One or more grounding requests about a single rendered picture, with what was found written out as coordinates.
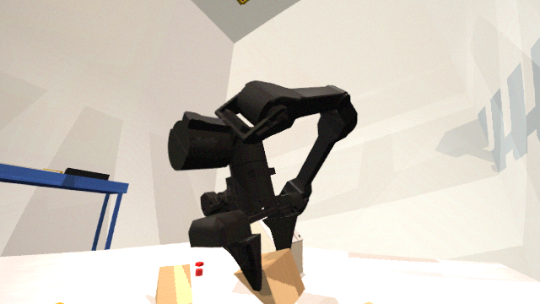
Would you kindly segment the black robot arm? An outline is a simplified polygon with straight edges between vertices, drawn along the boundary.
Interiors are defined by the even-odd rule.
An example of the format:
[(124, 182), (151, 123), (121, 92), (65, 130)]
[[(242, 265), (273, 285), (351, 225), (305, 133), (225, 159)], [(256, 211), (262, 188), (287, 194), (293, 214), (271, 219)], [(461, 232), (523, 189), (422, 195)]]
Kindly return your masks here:
[[(253, 127), (236, 114), (240, 113)], [(316, 139), (298, 176), (284, 185), (279, 195), (298, 193), (305, 207), (312, 183), (334, 144), (357, 126), (357, 111), (347, 91), (326, 87), (285, 88), (252, 80), (232, 99), (205, 117), (185, 111), (169, 133), (168, 158), (176, 171), (218, 169), (267, 161), (263, 140), (291, 128), (295, 119), (320, 113)], [(224, 192), (205, 192), (201, 208), (205, 216), (235, 211), (232, 184)], [(292, 213), (302, 209), (291, 209)], [(234, 209), (234, 210), (233, 210)]]

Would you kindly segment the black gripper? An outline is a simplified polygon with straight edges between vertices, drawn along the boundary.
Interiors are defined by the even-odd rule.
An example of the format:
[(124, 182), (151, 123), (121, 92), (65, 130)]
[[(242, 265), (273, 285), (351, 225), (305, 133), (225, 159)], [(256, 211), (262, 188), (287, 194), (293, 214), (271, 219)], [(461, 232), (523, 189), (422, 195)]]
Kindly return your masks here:
[[(250, 224), (259, 220), (270, 229), (276, 251), (291, 248), (294, 227), (305, 207), (303, 196), (275, 196), (271, 175), (274, 167), (255, 161), (229, 169), (226, 185), (232, 184), (235, 211), (194, 220), (189, 228), (191, 247), (224, 248), (230, 253), (251, 288), (262, 289), (261, 233), (251, 234)], [(263, 209), (262, 209), (263, 208)], [(266, 218), (267, 217), (267, 218)], [(266, 219), (264, 219), (266, 218)]]

